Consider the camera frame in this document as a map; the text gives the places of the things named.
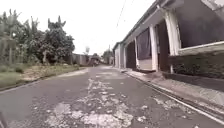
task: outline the road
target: road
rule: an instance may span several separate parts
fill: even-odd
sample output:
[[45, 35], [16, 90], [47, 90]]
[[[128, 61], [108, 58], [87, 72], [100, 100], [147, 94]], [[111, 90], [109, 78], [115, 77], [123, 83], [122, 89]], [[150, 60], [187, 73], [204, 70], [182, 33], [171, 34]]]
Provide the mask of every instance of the road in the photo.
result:
[[110, 67], [0, 92], [9, 128], [223, 128]]

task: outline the grass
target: grass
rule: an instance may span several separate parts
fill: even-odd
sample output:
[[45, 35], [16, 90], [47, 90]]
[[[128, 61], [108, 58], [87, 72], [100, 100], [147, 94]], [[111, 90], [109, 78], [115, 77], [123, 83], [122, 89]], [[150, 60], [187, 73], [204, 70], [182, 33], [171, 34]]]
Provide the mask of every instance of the grass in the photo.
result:
[[4, 72], [0, 73], [0, 88], [6, 88], [16, 86], [23, 82], [21, 74], [16, 72]]
[[0, 90], [19, 86], [42, 78], [79, 70], [77, 65], [55, 66], [0, 66]]

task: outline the doorway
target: doorway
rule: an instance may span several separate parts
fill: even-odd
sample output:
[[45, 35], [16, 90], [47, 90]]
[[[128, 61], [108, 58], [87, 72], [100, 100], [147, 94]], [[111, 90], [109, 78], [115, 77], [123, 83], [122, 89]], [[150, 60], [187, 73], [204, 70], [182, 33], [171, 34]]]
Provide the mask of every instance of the doorway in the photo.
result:
[[128, 44], [126, 48], [126, 67], [131, 69], [136, 69], [136, 51], [135, 51], [135, 41]]
[[158, 35], [158, 62], [159, 69], [161, 71], [170, 72], [169, 64], [169, 37], [167, 32], [166, 21], [162, 20], [159, 24], [156, 25], [156, 31]]

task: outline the vegetation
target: vegetation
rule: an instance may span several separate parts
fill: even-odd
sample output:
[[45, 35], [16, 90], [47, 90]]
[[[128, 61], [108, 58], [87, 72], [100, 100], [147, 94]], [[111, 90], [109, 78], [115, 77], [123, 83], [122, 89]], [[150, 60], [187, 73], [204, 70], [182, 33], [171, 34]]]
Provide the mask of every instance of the vegetation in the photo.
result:
[[38, 21], [31, 17], [25, 23], [18, 21], [16, 11], [0, 16], [0, 63], [27, 63], [39, 61], [42, 64], [71, 63], [73, 45], [72, 36], [63, 30], [65, 21], [60, 16], [57, 22], [48, 20], [48, 30], [37, 29]]
[[111, 50], [106, 50], [102, 55], [106, 64], [110, 64], [111, 57], [113, 57], [113, 52]]
[[73, 37], [63, 30], [66, 21], [48, 19], [48, 29], [38, 20], [18, 20], [16, 10], [0, 15], [0, 88], [78, 70], [72, 64]]

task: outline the building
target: building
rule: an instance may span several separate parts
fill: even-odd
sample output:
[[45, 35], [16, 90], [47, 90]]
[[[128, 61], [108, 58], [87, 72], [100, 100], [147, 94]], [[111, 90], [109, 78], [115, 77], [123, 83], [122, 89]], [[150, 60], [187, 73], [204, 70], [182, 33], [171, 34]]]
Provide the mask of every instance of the building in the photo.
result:
[[114, 53], [118, 68], [224, 78], [224, 1], [156, 0]]

